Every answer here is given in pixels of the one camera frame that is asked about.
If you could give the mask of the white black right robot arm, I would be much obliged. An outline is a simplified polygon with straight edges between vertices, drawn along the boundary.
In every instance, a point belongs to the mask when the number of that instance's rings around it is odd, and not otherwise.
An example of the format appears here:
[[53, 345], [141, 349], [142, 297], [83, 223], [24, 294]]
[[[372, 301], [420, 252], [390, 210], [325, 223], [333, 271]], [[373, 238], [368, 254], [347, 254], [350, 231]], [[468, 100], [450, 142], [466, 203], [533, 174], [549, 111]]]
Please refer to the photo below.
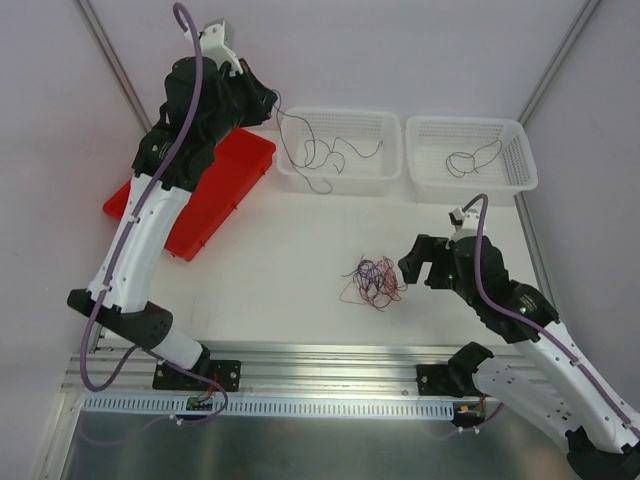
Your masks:
[[498, 399], [551, 438], [582, 479], [638, 478], [638, 412], [615, 393], [602, 398], [605, 382], [583, 373], [588, 362], [557, 311], [537, 289], [510, 279], [500, 250], [488, 238], [477, 245], [472, 237], [453, 242], [419, 235], [398, 262], [405, 283], [416, 283], [425, 263], [431, 266], [426, 286], [458, 294], [552, 388], [532, 384], [470, 342], [444, 364], [418, 366], [419, 390]]

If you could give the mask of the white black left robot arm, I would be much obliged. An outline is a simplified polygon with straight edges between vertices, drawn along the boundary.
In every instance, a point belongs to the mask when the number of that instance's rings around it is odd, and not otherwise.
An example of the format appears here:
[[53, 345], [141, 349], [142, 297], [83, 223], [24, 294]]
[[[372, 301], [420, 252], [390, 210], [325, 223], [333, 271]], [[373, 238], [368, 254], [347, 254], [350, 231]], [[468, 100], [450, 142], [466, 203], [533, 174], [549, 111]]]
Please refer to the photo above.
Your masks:
[[276, 93], [246, 60], [187, 57], [165, 79], [160, 118], [139, 143], [128, 204], [107, 256], [89, 286], [72, 290], [68, 306], [135, 346], [176, 365], [189, 389], [210, 377], [206, 347], [181, 332], [149, 290], [169, 233], [214, 162], [214, 149], [240, 127], [271, 116]]

